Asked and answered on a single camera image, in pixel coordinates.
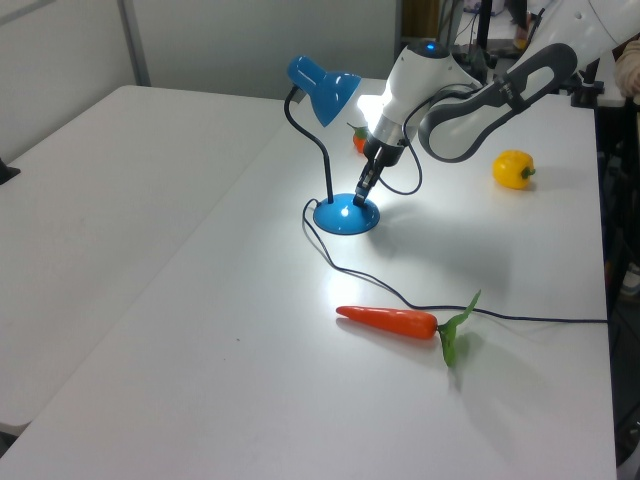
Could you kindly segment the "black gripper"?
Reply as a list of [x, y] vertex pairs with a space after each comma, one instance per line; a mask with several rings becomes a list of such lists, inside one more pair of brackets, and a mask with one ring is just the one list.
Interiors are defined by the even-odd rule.
[[355, 206], [363, 207], [365, 205], [370, 191], [380, 179], [384, 168], [395, 166], [399, 162], [404, 149], [405, 145], [403, 142], [400, 142], [399, 145], [389, 145], [378, 140], [371, 133], [367, 135], [363, 147], [363, 154], [366, 157], [367, 163], [360, 174], [355, 188], [353, 198], [353, 204]]

